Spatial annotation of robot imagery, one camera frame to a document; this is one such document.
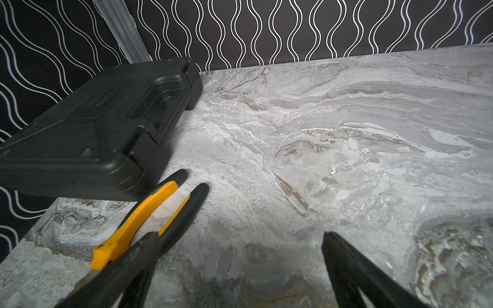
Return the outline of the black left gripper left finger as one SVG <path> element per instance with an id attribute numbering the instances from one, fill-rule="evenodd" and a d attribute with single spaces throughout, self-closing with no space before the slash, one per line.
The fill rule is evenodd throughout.
<path id="1" fill-rule="evenodd" d="M 159 258 L 159 235 L 149 232 L 57 307 L 143 307 Z"/>

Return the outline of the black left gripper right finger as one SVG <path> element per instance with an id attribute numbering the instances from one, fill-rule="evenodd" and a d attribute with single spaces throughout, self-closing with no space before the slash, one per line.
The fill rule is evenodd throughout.
<path id="1" fill-rule="evenodd" d="M 426 307 L 336 232 L 325 232 L 322 253 L 340 307 Z"/>

